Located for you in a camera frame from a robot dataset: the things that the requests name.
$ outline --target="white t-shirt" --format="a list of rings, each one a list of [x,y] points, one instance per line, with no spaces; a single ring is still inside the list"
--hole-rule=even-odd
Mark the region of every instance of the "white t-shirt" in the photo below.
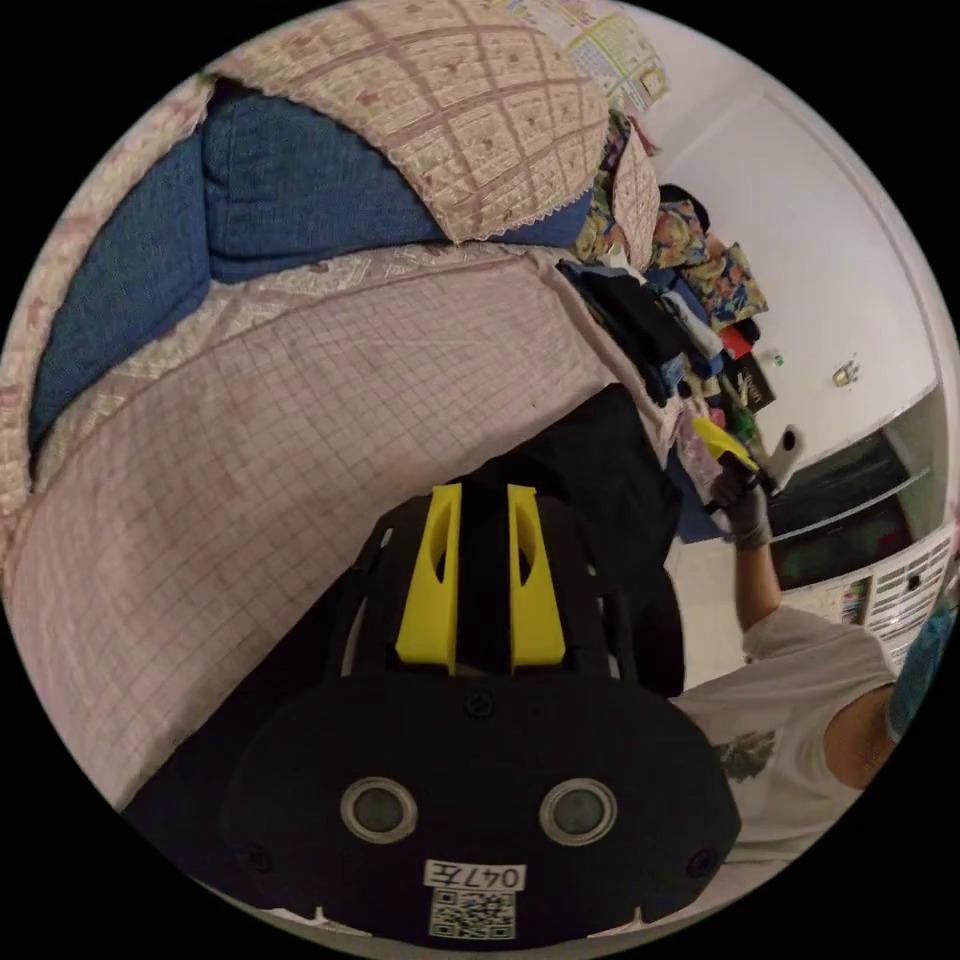
[[[860,796],[827,767],[827,725],[893,682],[862,627],[782,606],[747,631],[752,663],[673,700],[707,735],[743,827],[727,863],[789,861]]]

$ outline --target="yellow bracket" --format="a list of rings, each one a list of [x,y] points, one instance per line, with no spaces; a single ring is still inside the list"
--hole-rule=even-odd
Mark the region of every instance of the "yellow bracket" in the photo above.
[[[732,453],[754,473],[760,470],[759,464],[750,456],[747,448],[739,440],[731,437],[722,427],[718,427],[712,420],[708,420],[706,417],[696,417],[691,421],[691,425],[697,431],[700,439],[707,445],[707,450],[710,451],[710,456],[714,460],[719,460],[725,453]]]
[[[451,675],[457,656],[462,495],[459,483],[433,488],[396,644],[401,663],[445,666]],[[443,575],[438,576],[441,558]]]
[[[566,645],[543,542],[537,491],[508,484],[507,510],[511,672],[517,667],[556,666],[563,660]],[[520,577],[521,552],[530,570],[525,582]]]

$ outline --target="person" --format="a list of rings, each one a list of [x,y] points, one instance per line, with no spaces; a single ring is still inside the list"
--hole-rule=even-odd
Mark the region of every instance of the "person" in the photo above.
[[[877,639],[783,602],[766,496],[724,472],[711,493],[734,538],[745,665],[672,702],[717,751],[743,827],[701,896],[650,926],[713,911],[773,877],[849,809],[916,714],[948,631],[918,640],[898,677]],[[617,932],[643,927],[642,923]]]

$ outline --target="qr code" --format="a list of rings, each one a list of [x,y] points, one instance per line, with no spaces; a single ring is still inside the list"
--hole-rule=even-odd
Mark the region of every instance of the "qr code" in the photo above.
[[[458,940],[512,940],[516,935],[515,893],[434,890],[430,933]]]

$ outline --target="hand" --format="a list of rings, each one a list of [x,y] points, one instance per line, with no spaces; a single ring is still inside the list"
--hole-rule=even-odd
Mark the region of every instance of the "hand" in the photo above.
[[[760,484],[744,489],[743,479],[724,470],[710,486],[710,496],[730,520],[739,550],[757,550],[773,538],[767,519],[767,497]]]

